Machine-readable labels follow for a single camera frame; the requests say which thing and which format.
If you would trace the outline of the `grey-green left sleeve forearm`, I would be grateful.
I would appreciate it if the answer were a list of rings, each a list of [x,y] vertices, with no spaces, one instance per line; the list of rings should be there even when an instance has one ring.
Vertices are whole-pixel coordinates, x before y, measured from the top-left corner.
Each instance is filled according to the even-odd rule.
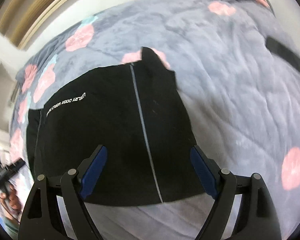
[[[13,240],[18,239],[19,222],[14,217],[3,217],[4,228]]]

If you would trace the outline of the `person's left hand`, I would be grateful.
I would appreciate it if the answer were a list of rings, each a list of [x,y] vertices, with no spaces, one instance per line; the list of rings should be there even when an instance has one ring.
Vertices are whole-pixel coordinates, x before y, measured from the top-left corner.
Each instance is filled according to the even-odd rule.
[[[12,184],[9,185],[9,196],[6,196],[4,192],[0,193],[0,204],[3,208],[3,213],[8,219],[13,219],[14,215],[20,214],[22,210],[22,204],[17,191]]]

